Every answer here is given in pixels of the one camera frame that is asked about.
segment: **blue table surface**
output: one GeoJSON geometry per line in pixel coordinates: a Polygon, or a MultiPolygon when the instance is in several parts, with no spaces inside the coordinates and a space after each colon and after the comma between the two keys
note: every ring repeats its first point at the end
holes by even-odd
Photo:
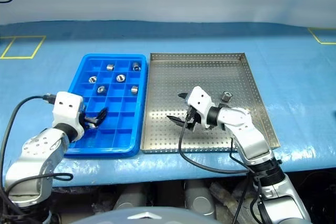
{"type": "MultiPolygon", "coordinates": [[[[33,59],[0,59],[0,132],[14,106],[30,95],[68,90],[88,53],[244,52],[280,140],[276,157],[287,172],[336,164],[336,45],[319,44],[307,28],[265,23],[149,23],[129,21],[36,22],[0,26],[0,36],[46,35],[33,59]]],[[[17,40],[6,56],[34,50],[17,40]]],[[[8,40],[0,39],[0,51],[8,40]]],[[[52,106],[32,101],[22,108],[6,151],[5,171],[22,144],[50,127],[52,106]]],[[[227,153],[197,153],[202,164],[238,169],[227,153]]],[[[56,172],[71,172],[55,186],[135,183],[223,176],[196,168],[178,154],[120,159],[64,159],[56,172]]]]}

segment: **perforated metal tray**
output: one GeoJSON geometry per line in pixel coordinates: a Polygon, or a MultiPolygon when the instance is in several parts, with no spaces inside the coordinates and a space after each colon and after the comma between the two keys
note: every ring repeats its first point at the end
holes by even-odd
{"type": "MultiPolygon", "coordinates": [[[[141,150],[176,152],[181,127],[166,116],[184,118],[187,105],[177,94],[202,87],[216,105],[223,91],[233,94],[230,107],[251,111],[253,123],[272,148],[279,141],[261,100],[244,53],[151,54],[141,150]]],[[[229,151],[231,135],[220,127],[206,131],[200,125],[186,131],[182,149],[187,152],[229,151]]]]}

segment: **blue plastic tray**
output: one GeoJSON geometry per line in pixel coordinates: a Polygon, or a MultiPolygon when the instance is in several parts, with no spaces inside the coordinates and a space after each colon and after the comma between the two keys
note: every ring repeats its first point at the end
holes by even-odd
{"type": "Polygon", "coordinates": [[[70,144],[66,157],[129,157],[140,148],[148,68],[144,55],[85,55],[71,83],[69,92],[83,96],[87,116],[96,116],[108,107],[104,122],[97,129],[89,129],[82,139],[70,144]],[[141,71],[133,71],[132,63],[139,62],[141,71]],[[113,71],[106,66],[114,64],[113,71]],[[125,82],[116,76],[124,74],[125,82]],[[90,83],[91,76],[97,77],[90,83]],[[105,86],[105,94],[97,94],[105,86]],[[138,94],[131,87],[138,86],[138,94]]]}

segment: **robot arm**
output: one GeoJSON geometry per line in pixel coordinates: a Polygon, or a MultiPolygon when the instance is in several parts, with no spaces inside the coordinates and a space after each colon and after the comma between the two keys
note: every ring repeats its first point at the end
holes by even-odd
{"type": "MultiPolygon", "coordinates": [[[[96,127],[104,120],[107,109],[103,109],[96,118],[86,118],[81,112],[82,102],[83,98],[79,95],[57,93],[52,127],[30,138],[23,145],[20,157],[7,171],[6,190],[21,179],[53,173],[63,159],[69,143],[81,139],[85,129],[89,126],[96,127]]],[[[52,184],[51,177],[31,179],[15,185],[8,197],[24,212],[43,222],[49,216],[46,200],[51,194],[52,184]]]]}
{"type": "MultiPolygon", "coordinates": [[[[223,125],[232,132],[239,155],[261,182],[262,201],[258,204],[264,223],[281,223],[289,218],[310,221],[309,214],[289,177],[284,174],[264,136],[255,128],[250,113],[242,108],[219,108],[200,87],[180,95],[196,110],[194,119],[204,128],[223,125]]],[[[170,118],[181,125],[182,121],[170,118]]]]}

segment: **yellow tape square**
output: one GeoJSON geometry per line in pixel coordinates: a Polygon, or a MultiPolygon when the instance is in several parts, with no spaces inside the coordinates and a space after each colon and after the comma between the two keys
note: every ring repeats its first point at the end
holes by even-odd
{"type": "Polygon", "coordinates": [[[41,47],[43,41],[46,39],[47,36],[45,35],[41,35],[41,36],[7,36],[7,37],[0,37],[0,39],[11,39],[10,43],[8,44],[8,46],[5,48],[5,50],[3,51],[3,53],[0,56],[0,59],[33,59],[35,54],[37,53],[38,49],[41,47]],[[8,50],[10,49],[10,47],[15,43],[15,41],[17,39],[20,38],[40,38],[40,42],[38,43],[38,45],[36,46],[35,50],[33,51],[32,55],[30,56],[6,56],[8,50]]]}
{"type": "Polygon", "coordinates": [[[322,45],[336,45],[336,41],[322,41],[314,31],[336,31],[336,28],[308,28],[308,31],[312,34],[314,39],[322,45]]]}

